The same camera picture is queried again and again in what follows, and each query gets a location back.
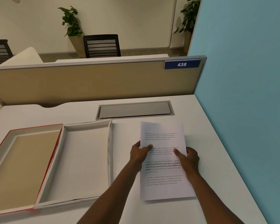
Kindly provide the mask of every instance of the green leaves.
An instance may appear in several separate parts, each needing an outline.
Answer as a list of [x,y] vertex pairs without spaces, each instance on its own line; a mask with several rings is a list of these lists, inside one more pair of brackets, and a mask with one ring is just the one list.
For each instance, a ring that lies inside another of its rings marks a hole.
[[68,35],[68,36],[81,37],[81,34],[83,32],[80,31],[79,22],[76,18],[78,11],[72,6],[71,9],[65,9],[62,7],[59,7],[58,9],[60,9],[64,13],[64,16],[62,17],[63,19],[62,25],[64,26],[65,24],[67,24],[66,25],[67,33],[65,34],[65,36]]
[[199,6],[201,0],[187,0],[188,4],[187,6],[180,11],[184,14],[184,20],[182,22],[183,28],[179,31],[179,33],[183,31],[190,31],[193,33],[194,26],[196,23],[197,14],[199,11]]

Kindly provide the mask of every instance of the plant pot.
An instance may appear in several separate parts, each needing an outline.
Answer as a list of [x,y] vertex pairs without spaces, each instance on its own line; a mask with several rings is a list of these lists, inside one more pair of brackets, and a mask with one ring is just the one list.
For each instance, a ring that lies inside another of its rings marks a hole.
[[78,56],[80,58],[86,58],[84,41],[83,41],[84,33],[82,33],[81,37],[77,37],[77,36],[68,36],[68,37],[69,37],[73,47],[75,48]]
[[192,33],[190,31],[184,32],[184,52],[188,55]]

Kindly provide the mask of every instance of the potted plant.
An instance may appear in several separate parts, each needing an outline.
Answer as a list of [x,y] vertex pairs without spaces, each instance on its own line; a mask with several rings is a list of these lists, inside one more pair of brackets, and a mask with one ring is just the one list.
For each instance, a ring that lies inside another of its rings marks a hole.
[[188,53],[189,51],[190,42],[194,31],[194,25],[199,11],[200,2],[201,0],[187,0],[186,7],[182,11],[180,11],[181,13],[184,14],[184,20],[182,22],[183,28],[179,31],[179,33],[184,31],[185,53]]
[[78,11],[71,6],[71,9],[65,9],[65,8],[58,8],[61,11],[63,11],[64,16],[62,17],[63,22],[62,25],[65,24],[67,28],[67,33],[65,36],[68,36],[72,45],[74,46],[77,54],[79,57],[85,58],[85,48],[84,48],[84,42],[83,42],[83,36],[84,33],[81,31],[78,19],[76,18],[76,15],[78,14]]

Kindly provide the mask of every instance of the floor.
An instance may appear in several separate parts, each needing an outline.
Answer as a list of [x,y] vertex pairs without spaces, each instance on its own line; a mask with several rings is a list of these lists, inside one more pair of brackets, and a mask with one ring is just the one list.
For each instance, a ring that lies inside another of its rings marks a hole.
[[[129,49],[121,50],[122,56],[140,56],[140,55],[154,55],[154,54],[168,54],[168,56],[186,56],[184,49],[168,49],[168,48],[156,48],[156,49]],[[55,53],[55,54],[39,54],[44,63],[55,62],[56,60],[63,59],[77,59],[76,53]]]

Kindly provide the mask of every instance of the hand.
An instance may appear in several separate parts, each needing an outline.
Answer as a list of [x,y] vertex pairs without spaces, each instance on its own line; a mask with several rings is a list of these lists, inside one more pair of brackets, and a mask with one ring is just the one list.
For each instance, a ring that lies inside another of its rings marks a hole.
[[132,146],[131,156],[130,156],[130,162],[132,162],[137,166],[138,171],[141,170],[142,163],[144,162],[147,153],[153,148],[153,145],[150,144],[147,147],[143,147],[143,148],[139,148],[139,147],[140,147],[140,141],[138,141],[136,144]]
[[199,174],[199,170],[198,170],[199,156],[195,149],[192,149],[190,147],[186,147],[186,148],[187,148],[188,157],[180,153],[180,151],[178,151],[176,148],[173,149],[173,152],[175,155],[179,157],[182,168],[186,172],[187,179],[191,181],[192,176],[194,176],[195,174]]

